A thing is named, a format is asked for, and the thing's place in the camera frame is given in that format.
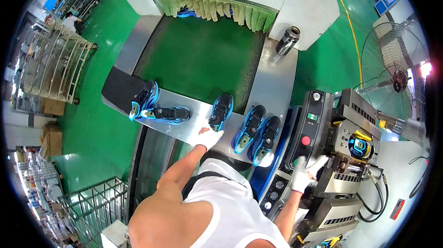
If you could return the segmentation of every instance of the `metal canister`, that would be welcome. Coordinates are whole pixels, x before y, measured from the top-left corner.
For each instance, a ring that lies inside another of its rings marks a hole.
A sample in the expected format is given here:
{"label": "metal canister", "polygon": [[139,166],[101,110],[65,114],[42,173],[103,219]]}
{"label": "metal canister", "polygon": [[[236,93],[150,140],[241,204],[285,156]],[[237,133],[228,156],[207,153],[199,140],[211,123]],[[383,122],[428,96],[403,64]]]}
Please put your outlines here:
{"label": "metal canister", "polygon": [[281,38],[275,50],[279,55],[285,56],[299,39],[300,30],[295,26],[291,26],[284,32],[283,38]]}

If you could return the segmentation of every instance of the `green button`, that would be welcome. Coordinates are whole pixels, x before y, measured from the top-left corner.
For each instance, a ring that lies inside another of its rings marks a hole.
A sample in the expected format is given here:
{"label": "green button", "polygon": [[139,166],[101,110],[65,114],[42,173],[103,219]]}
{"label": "green button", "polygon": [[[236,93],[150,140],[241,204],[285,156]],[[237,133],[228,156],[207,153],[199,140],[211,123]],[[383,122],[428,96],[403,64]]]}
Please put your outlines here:
{"label": "green button", "polygon": [[318,117],[316,115],[314,115],[313,113],[308,112],[307,113],[307,118],[312,119],[314,121],[317,121]]}

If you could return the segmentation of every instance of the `white glove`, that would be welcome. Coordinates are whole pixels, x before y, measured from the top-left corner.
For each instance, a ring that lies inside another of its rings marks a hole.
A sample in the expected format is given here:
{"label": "white glove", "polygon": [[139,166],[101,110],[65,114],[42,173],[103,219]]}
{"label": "white glove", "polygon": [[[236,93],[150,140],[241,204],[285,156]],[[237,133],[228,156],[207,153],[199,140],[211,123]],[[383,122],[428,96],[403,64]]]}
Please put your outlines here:
{"label": "white glove", "polygon": [[315,181],[315,175],[318,170],[329,160],[329,157],[326,155],[321,155],[317,158],[317,160],[308,168],[303,168],[303,165],[306,161],[305,156],[300,156],[297,159],[296,169],[292,174],[292,184],[291,190],[295,190],[301,193],[304,193],[307,185],[310,182]]}
{"label": "white glove", "polygon": [[195,145],[203,145],[206,147],[206,151],[208,151],[220,140],[223,133],[223,130],[218,132],[214,131],[211,126],[209,126],[208,120],[205,119],[202,124],[202,129],[195,139]]}

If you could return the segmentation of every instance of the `gauge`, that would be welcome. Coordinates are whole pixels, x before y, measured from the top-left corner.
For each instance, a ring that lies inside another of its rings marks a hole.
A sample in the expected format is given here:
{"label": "gauge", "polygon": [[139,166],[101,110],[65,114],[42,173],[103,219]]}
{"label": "gauge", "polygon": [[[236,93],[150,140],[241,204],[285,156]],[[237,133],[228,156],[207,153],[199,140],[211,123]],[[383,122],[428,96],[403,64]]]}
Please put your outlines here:
{"label": "gauge", "polygon": [[272,207],[272,204],[271,204],[271,202],[266,202],[265,204],[264,204],[264,208],[265,209],[270,209]]}
{"label": "gauge", "polygon": [[277,181],[275,183],[275,187],[277,188],[277,190],[281,190],[284,187],[284,182],[282,181]]}
{"label": "gauge", "polygon": [[271,192],[271,194],[269,196],[271,197],[272,200],[276,200],[278,198],[278,193],[273,191],[273,192]]}

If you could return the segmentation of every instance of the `forearm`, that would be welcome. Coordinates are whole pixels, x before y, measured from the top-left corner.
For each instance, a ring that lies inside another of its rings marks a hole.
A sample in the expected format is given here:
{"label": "forearm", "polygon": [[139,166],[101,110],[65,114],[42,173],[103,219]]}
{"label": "forearm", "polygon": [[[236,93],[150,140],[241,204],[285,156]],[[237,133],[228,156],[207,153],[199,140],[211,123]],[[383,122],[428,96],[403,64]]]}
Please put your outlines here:
{"label": "forearm", "polygon": [[206,153],[206,147],[203,145],[196,145],[189,153],[183,158],[175,162],[157,183],[157,189],[165,183],[175,183],[180,189],[183,189],[185,184],[192,176],[192,172],[195,169],[198,161]]}
{"label": "forearm", "polygon": [[289,199],[274,221],[275,225],[277,225],[280,233],[283,235],[283,238],[286,241],[288,241],[291,237],[294,221],[296,219],[296,213],[299,208],[302,195],[303,194],[301,192],[291,190]]}

